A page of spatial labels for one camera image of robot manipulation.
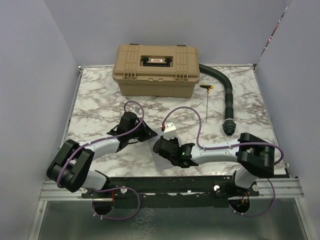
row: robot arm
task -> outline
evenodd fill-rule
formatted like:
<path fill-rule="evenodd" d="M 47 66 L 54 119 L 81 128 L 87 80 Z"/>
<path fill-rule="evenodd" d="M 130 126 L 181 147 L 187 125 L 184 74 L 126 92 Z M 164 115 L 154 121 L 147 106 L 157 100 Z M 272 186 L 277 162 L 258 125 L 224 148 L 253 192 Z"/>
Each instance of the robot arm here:
<path fill-rule="evenodd" d="M 134 112 L 126 111 L 121 117 L 120 123 L 107 133 L 105 140 L 89 144 L 88 146 L 79 150 L 74 156 L 75 163 L 69 163 L 63 171 L 60 185 L 70 192 L 74 193 L 80 188 L 101 190 L 107 180 L 108 176 L 98 172 L 90 171 L 90 165 L 93 160 L 100 158 L 106 154 L 117 153 L 125 148 L 130 140 L 138 140 L 144 142 L 157 136 L 151 128 L 143 121 L 142 124 L 130 134 L 124 135 L 137 126 L 140 119 Z M 81 146 L 82 144 L 67 140 L 54 160 L 47 169 L 46 175 L 51 180 L 57 182 L 63 167 L 67 163 L 68 158 Z"/>
<path fill-rule="evenodd" d="M 223 147 L 256 142 L 265 143 L 254 135 L 242 133 L 239 139 L 206 144 L 202 148 L 194 143 L 179 146 L 174 124 L 170 122 L 165 126 L 164 135 L 154 144 L 153 151 L 181 168 L 212 162 L 240 163 L 242 166 L 233 175 L 233 184 L 242 189 L 249 189 L 256 179 L 274 176 L 275 149 L 263 145 Z"/>

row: black flexible hose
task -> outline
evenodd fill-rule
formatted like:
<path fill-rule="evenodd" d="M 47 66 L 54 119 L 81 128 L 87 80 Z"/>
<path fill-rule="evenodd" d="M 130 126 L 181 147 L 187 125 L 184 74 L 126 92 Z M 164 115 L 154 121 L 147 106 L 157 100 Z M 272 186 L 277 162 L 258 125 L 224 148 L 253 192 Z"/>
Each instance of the black flexible hose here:
<path fill-rule="evenodd" d="M 200 73 L 209 75 L 217 79 L 224 86 L 224 123 L 222 125 L 223 131 L 228 136 L 234 134 L 236 124 L 234 120 L 234 95 L 232 94 L 232 84 L 229 78 L 222 72 L 203 64 L 199 64 Z"/>

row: screwdriver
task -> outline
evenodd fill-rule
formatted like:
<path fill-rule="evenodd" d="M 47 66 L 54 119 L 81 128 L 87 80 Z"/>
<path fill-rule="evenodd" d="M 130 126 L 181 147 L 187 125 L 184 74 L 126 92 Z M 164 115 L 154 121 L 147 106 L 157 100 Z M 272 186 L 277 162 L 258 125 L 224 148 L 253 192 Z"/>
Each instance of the screwdriver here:
<path fill-rule="evenodd" d="M 205 122 L 208 120 L 208 102 L 209 102 L 209 93 L 210 89 L 213 89 L 214 86 L 208 85 L 208 84 L 201 84 L 200 88 L 206 89 L 207 95 L 206 95 L 206 115 L 205 115 Z"/>

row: white wall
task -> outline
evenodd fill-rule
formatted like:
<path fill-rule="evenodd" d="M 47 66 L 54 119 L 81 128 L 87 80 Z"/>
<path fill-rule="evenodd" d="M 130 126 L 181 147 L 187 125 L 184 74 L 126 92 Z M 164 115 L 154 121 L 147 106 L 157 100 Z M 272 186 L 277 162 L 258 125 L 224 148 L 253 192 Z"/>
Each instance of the white wall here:
<path fill-rule="evenodd" d="M 0 239 L 27 239 L 77 64 L 42 0 L 0 7 Z"/>
<path fill-rule="evenodd" d="M 299 176 L 320 236 L 319 13 L 319 0 L 293 0 L 256 73 L 285 161 Z"/>
<path fill-rule="evenodd" d="M 120 44 L 197 46 L 204 64 L 253 64 L 286 0 L 44 0 L 80 65 L 114 64 Z"/>

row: toolbox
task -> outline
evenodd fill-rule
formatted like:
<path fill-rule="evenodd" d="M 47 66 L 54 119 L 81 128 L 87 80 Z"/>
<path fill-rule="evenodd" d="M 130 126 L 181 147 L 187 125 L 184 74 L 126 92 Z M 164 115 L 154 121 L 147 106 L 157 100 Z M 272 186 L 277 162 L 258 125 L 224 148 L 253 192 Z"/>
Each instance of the toolbox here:
<path fill-rule="evenodd" d="M 190 98 L 200 80 L 194 46 L 120 45 L 112 72 L 123 96 Z"/>

